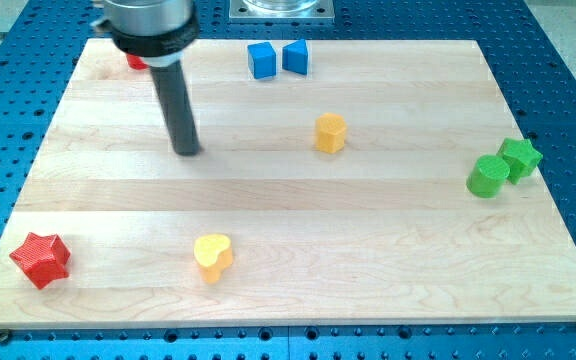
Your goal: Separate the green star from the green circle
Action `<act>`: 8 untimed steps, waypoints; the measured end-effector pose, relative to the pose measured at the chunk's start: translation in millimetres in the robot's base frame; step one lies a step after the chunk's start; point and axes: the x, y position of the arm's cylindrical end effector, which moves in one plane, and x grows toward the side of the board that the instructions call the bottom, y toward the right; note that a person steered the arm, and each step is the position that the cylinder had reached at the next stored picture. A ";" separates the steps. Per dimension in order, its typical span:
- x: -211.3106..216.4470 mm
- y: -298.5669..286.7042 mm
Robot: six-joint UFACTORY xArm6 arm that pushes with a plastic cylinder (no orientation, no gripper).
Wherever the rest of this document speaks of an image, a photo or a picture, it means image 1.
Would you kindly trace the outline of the red block behind arm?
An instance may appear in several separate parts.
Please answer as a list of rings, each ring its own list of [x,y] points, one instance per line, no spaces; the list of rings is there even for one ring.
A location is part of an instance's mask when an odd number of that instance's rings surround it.
[[[148,68],[148,65],[139,56],[126,54],[125,57],[127,64],[131,69],[145,70]]]

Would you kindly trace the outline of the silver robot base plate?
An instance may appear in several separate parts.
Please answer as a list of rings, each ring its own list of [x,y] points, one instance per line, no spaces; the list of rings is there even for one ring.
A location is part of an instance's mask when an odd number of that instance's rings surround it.
[[[233,23],[335,19],[333,0],[230,0],[228,12]]]

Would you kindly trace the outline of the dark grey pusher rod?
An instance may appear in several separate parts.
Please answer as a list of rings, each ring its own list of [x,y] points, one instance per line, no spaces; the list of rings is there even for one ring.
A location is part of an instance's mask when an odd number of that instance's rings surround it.
[[[151,67],[150,73],[174,152],[181,156],[198,154],[200,143],[181,62]]]

